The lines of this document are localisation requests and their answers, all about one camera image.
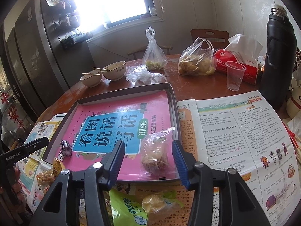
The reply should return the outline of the clear bagged round pastry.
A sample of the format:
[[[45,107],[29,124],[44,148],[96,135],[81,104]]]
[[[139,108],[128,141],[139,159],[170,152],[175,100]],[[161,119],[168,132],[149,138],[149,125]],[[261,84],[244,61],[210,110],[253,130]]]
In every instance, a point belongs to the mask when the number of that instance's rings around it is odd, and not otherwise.
[[[174,176],[176,170],[171,155],[174,131],[175,128],[170,127],[141,140],[140,178],[158,180]]]

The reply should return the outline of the orange egg rolls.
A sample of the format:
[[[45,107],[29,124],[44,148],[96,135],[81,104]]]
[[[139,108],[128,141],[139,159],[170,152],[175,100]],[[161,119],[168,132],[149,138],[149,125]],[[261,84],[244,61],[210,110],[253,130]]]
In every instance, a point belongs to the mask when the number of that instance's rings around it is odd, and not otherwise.
[[[54,172],[53,169],[49,169],[47,171],[41,172],[39,174],[37,174],[36,176],[36,180],[39,186],[45,186],[45,185],[51,185],[54,180],[55,180],[55,176],[54,176]]]

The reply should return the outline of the brown silver candy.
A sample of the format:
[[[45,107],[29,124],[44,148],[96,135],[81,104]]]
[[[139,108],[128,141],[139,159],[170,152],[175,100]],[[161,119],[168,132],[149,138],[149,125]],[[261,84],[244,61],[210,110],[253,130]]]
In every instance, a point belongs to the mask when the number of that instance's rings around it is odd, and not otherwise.
[[[72,155],[72,147],[67,140],[62,140],[60,142],[60,153],[58,155],[59,161],[64,161],[66,157]]]

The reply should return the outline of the green yellow pastry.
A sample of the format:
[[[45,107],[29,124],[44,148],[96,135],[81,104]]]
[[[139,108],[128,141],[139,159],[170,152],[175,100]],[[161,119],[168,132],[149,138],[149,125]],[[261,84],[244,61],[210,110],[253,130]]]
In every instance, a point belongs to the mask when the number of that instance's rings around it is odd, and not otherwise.
[[[112,189],[109,198],[113,225],[153,225],[184,206],[174,190],[149,194],[140,201],[134,195]]]

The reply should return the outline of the yellow panda snack bar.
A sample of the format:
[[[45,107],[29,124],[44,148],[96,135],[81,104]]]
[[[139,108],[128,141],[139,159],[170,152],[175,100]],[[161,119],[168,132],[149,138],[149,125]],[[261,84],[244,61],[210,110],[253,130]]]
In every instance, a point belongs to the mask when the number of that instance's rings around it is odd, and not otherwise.
[[[54,177],[56,178],[64,169],[65,169],[64,164],[58,158],[55,157],[52,163],[52,171]]]

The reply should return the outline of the plastic bag of fried snacks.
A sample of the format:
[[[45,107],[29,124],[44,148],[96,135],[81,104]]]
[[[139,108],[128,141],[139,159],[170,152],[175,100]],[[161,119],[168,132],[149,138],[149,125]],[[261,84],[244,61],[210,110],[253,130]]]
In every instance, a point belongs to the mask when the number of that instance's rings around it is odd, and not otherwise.
[[[185,49],[179,59],[180,76],[209,76],[215,73],[216,63],[213,59],[214,47],[204,38],[196,38],[194,43]]]

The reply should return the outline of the colourful student newspaper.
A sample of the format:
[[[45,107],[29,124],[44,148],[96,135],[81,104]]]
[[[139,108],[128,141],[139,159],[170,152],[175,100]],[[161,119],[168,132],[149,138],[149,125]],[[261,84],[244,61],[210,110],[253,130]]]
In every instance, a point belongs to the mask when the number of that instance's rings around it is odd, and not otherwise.
[[[295,149],[282,121],[258,91],[208,100],[173,103],[169,90],[83,99],[60,122],[43,154],[50,163],[67,140],[71,171],[87,168],[125,142],[116,190],[141,199],[163,183],[140,178],[141,140],[174,127],[174,139],[216,170],[234,168],[254,193],[271,225],[287,225],[300,201]]]

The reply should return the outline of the left white ceramic bowl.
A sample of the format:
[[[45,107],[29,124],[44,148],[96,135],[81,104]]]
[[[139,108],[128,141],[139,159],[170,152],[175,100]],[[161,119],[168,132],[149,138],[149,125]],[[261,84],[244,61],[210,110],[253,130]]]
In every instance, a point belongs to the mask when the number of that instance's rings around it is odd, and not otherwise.
[[[80,78],[80,82],[87,87],[95,87],[101,82],[102,77],[103,77],[102,73],[100,74],[100,76],[83,75]]]

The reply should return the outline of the white ceramic bowl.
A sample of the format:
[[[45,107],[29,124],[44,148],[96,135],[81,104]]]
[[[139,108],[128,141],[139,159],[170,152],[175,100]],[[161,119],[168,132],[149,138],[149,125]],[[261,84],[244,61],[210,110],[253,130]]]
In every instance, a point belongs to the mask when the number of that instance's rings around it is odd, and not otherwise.
[[[125,61],[119,61],[106,66],[104,69],[109,70],[102,72],[106,79],[117,81],[123,78],[123,76],[125,75],[127,65]]]
[[[102,73],[100,74],[100,76],[83,75],[80,78],[80,82],[87,87],[95,87],[101,82],[102,77],[103,77]]]

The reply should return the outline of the crumpled clear plastic bag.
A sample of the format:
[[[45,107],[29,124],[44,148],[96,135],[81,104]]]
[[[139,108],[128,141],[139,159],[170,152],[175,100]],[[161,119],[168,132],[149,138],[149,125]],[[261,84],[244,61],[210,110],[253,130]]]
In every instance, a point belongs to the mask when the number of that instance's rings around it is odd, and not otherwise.
[[[131,66],[127,69],[126,80],[132,83],[141,82],[144,85],[166,83],[167,78],[161,73],[148,71],[145,65]]]

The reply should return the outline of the right white ceramic bowl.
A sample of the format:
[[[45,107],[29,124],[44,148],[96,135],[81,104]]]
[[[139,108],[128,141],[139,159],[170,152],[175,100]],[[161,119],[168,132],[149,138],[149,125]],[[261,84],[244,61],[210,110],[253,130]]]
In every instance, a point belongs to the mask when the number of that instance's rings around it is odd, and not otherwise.
[[[119,61],[106,66],[104,69],[109,70],[102,72],[106,79],[117,81],[123,78],[123,76],[125,75],[127,65],[125,61]]]

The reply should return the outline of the wooden chopsticks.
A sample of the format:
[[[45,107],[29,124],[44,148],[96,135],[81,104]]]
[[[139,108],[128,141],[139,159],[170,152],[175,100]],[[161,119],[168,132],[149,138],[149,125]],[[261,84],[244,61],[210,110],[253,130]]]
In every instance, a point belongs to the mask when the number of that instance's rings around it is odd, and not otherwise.
[[[100,76],[101,73],[106,73],[106,72],[110,72],[111,70],[106,69],[106,68],[97,68],[97,67],[93,67],[93,70],[96,70],[96,72],[89,72],[89,73],[82,73],[82,75],[89,75],[89,76]]]

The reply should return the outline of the clear plastic cup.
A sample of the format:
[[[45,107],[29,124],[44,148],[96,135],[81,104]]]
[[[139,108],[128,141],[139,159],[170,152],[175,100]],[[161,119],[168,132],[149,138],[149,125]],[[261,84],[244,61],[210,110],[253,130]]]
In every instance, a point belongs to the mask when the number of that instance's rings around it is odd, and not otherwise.
[[[231,91],[238,91],[242,82],[246,67],[238,62],[226,62],[227,88]]]

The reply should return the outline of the tied clear plastic bag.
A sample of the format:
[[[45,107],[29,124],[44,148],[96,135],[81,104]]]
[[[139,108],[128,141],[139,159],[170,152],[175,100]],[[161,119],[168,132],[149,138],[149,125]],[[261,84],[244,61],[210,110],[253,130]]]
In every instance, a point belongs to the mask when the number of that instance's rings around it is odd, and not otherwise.
[[[155,34],[156,31],[151,26],[145,31],[146,38],[148,39],[148,47],[155,46],[156,49],[159,50],[157,52],[145,52],[142,60],[148,70],[159,71],[164,69],[167,64],[167,59],[163,50],[157,48],[158,45],[155,40]]]

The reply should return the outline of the wooden chair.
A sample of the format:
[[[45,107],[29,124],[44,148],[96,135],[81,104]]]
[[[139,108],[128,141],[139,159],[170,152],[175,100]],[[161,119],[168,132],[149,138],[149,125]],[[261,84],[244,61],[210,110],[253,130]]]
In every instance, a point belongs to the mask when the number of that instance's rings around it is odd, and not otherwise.
[[[227,31],[219,31],[212,29],[192,29],[190,31],[193,40],[200,37],[209,40],[214,49],[224,49],[229,45],[228,39],[230,38]]]
[[[161,48],[161,50],[166,50],[167,54],[170,55],[170,50],[173,50],[173,47],[170,46],[170,45],[158,45],[157,48]],[[144,52],[157,52],[159,49],[156,49],[155,46],[152,46],[152,47],[148,47],[148,46],[143,46],[139,49],[136,49],[136,50],[132,50],[130,52],[128,52],[128,56],[133,56],[134,59],[137,59],[137,54],[138,53],[144,53]]]

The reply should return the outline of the black thermos bottle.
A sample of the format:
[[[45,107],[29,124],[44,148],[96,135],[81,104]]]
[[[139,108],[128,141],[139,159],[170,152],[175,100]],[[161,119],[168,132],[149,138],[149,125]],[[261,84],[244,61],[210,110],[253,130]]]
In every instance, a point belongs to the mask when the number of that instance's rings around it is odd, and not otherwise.
[[[260,93],[274,109],[281,108],[293,73],[296,36],[284,7],[273,4],[267,23],[267,50]]]

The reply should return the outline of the dark refrigerator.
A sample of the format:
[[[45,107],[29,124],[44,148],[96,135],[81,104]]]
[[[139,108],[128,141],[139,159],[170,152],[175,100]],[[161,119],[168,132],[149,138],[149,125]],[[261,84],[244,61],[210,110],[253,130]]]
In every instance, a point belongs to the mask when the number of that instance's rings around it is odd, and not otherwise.
[[[4,43],[6,69],[30,119],[95,66],[74,0],[29,0]]]

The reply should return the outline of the white cat figurine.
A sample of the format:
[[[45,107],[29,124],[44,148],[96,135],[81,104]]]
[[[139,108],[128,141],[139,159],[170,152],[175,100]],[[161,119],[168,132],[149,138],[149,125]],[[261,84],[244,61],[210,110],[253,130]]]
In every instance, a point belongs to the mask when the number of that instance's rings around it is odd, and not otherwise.
[[[297,81],[296,78],[292,77],[291,79],[291,96],[289,97],[286,105],[286,111],[287,114],[291,119],[297,115],[297,113],[301,109],[301,102],[300,102],[300,96],[301,96],[301,88],[300,88],[300,81]]]

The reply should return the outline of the red tissue pack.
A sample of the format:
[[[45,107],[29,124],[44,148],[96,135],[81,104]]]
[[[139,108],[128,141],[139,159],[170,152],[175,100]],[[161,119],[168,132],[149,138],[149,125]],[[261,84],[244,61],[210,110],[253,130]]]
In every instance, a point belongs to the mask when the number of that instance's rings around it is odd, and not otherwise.
[[[213,56],[216,70],[226,73],[226,62],[233,61],[246,67],[243,81],[256,85],[258,75],[257,58],[263,46],[253,38],[242,34],[236,34],[228,39],[229,45],[219,49]]]

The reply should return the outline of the wooden chair back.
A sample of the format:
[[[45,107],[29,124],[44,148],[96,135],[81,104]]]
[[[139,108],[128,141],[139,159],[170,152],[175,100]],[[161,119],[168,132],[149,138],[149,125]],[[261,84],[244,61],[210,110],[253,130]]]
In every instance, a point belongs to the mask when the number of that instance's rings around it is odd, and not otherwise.
[[[200,37],[209,40],[214,49],[224,49],[229,45],[228,39],[230,38],[227,31],[219,31],[212,29],[192,29],[190,31],[193,40]]]

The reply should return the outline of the bright window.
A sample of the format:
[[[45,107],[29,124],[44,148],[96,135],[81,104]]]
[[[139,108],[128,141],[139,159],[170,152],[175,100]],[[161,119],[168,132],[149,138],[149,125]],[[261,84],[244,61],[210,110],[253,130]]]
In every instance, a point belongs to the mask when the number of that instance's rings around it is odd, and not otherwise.
[[[97,31],[157,15],[154,0],[70,0],[82,31]]]

